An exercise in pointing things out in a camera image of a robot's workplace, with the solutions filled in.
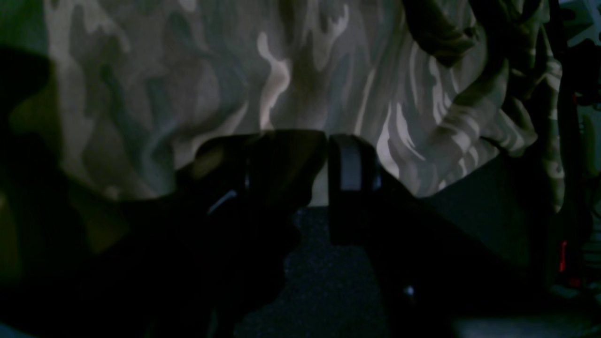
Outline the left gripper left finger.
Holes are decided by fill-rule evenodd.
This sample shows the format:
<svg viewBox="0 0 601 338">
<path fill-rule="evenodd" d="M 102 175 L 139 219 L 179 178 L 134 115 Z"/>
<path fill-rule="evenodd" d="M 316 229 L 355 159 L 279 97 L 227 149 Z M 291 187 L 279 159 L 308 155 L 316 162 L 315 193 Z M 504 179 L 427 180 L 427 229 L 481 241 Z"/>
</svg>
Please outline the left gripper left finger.
<svg viewBox="0 0 601 338">
<path fill-rule="evenodd" d="M 174 238 L 195 263 L 281 263 L 300 235 L 326 135 L 287 129 L 211 139 L 177 172 L 186 213 Z"/>
</svg>

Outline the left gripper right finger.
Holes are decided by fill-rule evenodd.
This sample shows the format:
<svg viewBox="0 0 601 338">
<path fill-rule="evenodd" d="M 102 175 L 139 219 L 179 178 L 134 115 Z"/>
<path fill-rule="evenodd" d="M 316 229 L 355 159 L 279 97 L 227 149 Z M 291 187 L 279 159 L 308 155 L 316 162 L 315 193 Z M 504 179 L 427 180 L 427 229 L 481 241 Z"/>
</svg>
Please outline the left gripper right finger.
<svg viewBox="0 0 601 338">
<path fill-rule="evenodd" d="M 343 133 L 329 137 L 328 197 L 329 239 L 338 246 L 364 246 L 378 238 L 385 218 L 414 201 L 371 144 Z"/>
</svg>

